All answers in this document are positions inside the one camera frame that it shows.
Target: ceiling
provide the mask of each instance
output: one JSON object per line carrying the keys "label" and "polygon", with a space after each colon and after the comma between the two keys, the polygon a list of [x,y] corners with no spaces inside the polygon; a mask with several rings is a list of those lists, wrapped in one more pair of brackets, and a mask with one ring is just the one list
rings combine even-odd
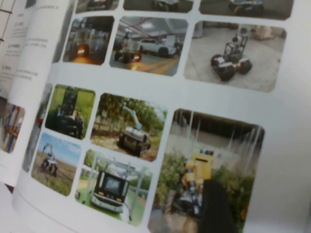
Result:
{"label": "ceiling", "polygon": [[175,34],[183,41],[187,26],[187,21],[182,19],[123,17],[118,26],[117,38],[122,39],[126,32],[135,39]]}

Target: open booklet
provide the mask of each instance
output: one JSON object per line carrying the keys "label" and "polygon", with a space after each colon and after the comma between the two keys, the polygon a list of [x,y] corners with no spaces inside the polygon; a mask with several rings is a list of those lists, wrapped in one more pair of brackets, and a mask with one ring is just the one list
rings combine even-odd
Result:
{"label": "open booklet", "polygon": [[37,233],[303,232],[310,10],[16,0],[0,54],[15,211]]}

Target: grass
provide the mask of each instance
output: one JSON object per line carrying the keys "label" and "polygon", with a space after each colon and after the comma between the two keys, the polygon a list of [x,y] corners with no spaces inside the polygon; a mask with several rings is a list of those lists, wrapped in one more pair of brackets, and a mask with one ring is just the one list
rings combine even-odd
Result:
{"label": "grass", "polygon": [[[80,188],[80,189],[77,189],[78,192],[81,193],[81,196],[80,196],[80,199],[77,200],[79,203],[82,203],[82,201],[84,200],[84,197],[85,197],[85,194],[86,194],[86,188]],[[103,214],[106,214],[106,215],[109,215],[115,219],[119,219],[119,220],[122,220],[122,221],[126,221],[127,220],[123,220],[122,219],[122,216],[121,214],[115,214],[115,213],[112,213],[112,212],[109,212],[109,211],[106,211],[106,210],[103,210],[103,209],[100,209],[94,205],[92,205],[90,203],[90,200],[91,200],[91,196],[92,195],[89,195],[86,199],[86,202],[85,202],[85,206],[88,206],[94,210],[97,210]],[[132,191],[128,191],[127,193],[127,204],[129,206],[131,206],[132,202],[133,202],[133,199],[134,199],[134,193]],[[133,214],[132,214],[132,221],[128,221],[129,224],[131,225],[134,225],[134,226],[139,226],[141,224],[141,221],[142,221],[142,217],[143,217],[143,213],[144,213],[144,206],[137,200],[136,202],[136,205],[134,207],[134,211],[133,211]]]}
{"label": "grass", "polygon": [[32,177],[36,179],[38,182],[42,183],[46,187],[64,195],[68,196],[71,191],[72,182],[74,179],[74,175],[76,172],[76,167],[73,167],[69,164],[63,163],[62,161],[57,161],[58,166],[58,174],[57,177],[54,177],[49,172],[43,172],[40,169],[40,166],[44,160],[45,156],[42,152],[38,151],[33,170]]}
{"label": "grass", "polygon": [[[46,127],[49,128],[51,125],[51,115],[53,111],[57,109],[58,105],[61,105],[63,103],[63,98],[65,94],[66,86],[57,85],[54,90],[54,94],[52,97],[51,105],[49,108],[47,120],[46,120]],[[80,89],[78,93],[78,98],[76,102],[76,108],[79,108],[81,110],[80,114],[84,118],[84,128],[82,131],[82,137],[85,137],[86,130],[88,127],[89,119],[92,113],[93,104],[95,100],[95,93],[90,92],[88,90]]]}

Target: metal frame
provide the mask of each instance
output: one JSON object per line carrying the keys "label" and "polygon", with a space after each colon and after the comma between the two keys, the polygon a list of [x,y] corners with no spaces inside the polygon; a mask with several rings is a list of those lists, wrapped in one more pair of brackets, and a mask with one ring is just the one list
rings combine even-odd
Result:
{"label": "metal frame", "polygon": [[130,167],[130,163],[128,165],[125,165],[125,164],[117,162],[117,161],[112,161],[110,159],[105,158],[103,155],[100,155],[98,152],[96,152],[94,160],[93,160],[93,163],[92,163],[92,168],[91,168],[91,171],[90,171],[90,174],[89,174],[89,177],[88,177],[88,181],[87,181],[86,194],[84,195],[84,199],[82,201],[82,204],[85,204],[88,196],[91,193],[93,193],[93,190],[91,190],[90,184],[91,184],[91,182],[93,180],[94,174],[98,174],[98,173],[94,172],[95,167],[96,167],[96,171],[98,171],[98,167],[99,166],[104,166],[105,168],[107,168],[111,164],[114,164],[115,166],[121,167],[121,168],[126,170],[125,179],[127,179],[127,177],[129,175],[133,175],[133,174],[138,175],[138,184],[137,184],[137,188],[136,188],[136,191],[135,191],[135,196],[134,196],[134,199],[133,199],[133,202],[132,202],[131,206],[128,206],[124,202],[124,205],[129,210],[129,219],[130,219],[130,221],[132,221],[132,213],[133,213],[134,207],[135,207],[137,199],[138,199],[138,194],[139,194],[139,191],[140,191],[142,179],[144,178],[146,170],[147,170],[146,167],[143,167],[142,172],[139,172],[139,171],[136,171],[135,168]]}

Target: printed photograph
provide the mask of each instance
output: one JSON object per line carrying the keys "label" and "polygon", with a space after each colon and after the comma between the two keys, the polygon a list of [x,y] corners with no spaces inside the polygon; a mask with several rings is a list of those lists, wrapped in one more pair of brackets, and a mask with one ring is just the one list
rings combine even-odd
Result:
{"label": "printed photograph", "polygon": [[151,179],[152,173],[147,167],[88,150],[75,198],[102,214],[139,226]]}
{"label": "printed photograph", "polygon": [[173,76],[187,32],[182,19],[123,17],[110,58],[116,68]]}
{"label": "printed photograph", "polygon": [[68,196],[80,159],[77,144],[43,133],[31,176],[44,186]]}
{"label": "printed photograph", "polygon": [[282,28],[199,22],[184,75],[194,81],[271,92],[285,40]]}
{"label": "printed photograph", "polygon": [[206,232],[242,233],[263,137],[258,125],[175,111],[150,232],[198,232],[198,221],[207,215]]}
{"label": "printed photograph", "polygon": [[152,162],[157,157],[167,109],[155,103],[103,94],[91,143]]}
{"label": "printed photograph", "polygon": [[66,11],[65,18],[63,20],[62,31],[60,32],[60,35],[57,41],[52,63],[59,62],[61,59],[62,51],[63,51],[63,47],[66,41],[66,35],[67,35],[67,31],[70,26],[70,20],[72,17],[74,6],[75,6],[75,0],[69,0],[69,6]]}
{"label": "printed photograph", "polygon": [[76,13],[114,10],[118,4],[119,0],[78,0]]}
{"label": "printed photograph", "polygon": [[24,116],[24,108],[7,102],[3,116],[0,117],[0,147],[4,152],[13,152]]}
{"label": "printed photograph", "polygon": [[104,63],[113,22],[112,16],[75,19],[65,48],[64,62]]}
{"label": "printed photograph", "polygon": [[124,9],[132,11],[162,11],[187,13],[194,0],[124,0]]}
{"label": "printed photograph", "polygon": [[37,0],[26,0],[25,9],[34,6],[37,3]]}
{"label": "printed photograph", "polygon": [[23,161],[23,169],[24,171],[28,172],[30,170],[31,162],[33,160],[33,156],[35,153],[35,147],[37,145],[39,135],[41,132],[41,126],[46,114],[46,110],[48,107],[49,99],[52,93],[53,85],[50,83],[47,83],[45,85],[45,89],[43,91],[43,95],[41,98],[40,106],[37,112],[37,115],[35,117],[35,122],[33,129],[30,134],[29,142],[26,148],[25,157]]}
{"label": "printed photograph", "polygon": [[45,127],[83,139],[91,117],[95,92],[72,86],[57,85],[51,100]]}
{"label": "printed photograph", "polygon": [[294,0],[202,0],[200,12],[207,15],[286,20]]}

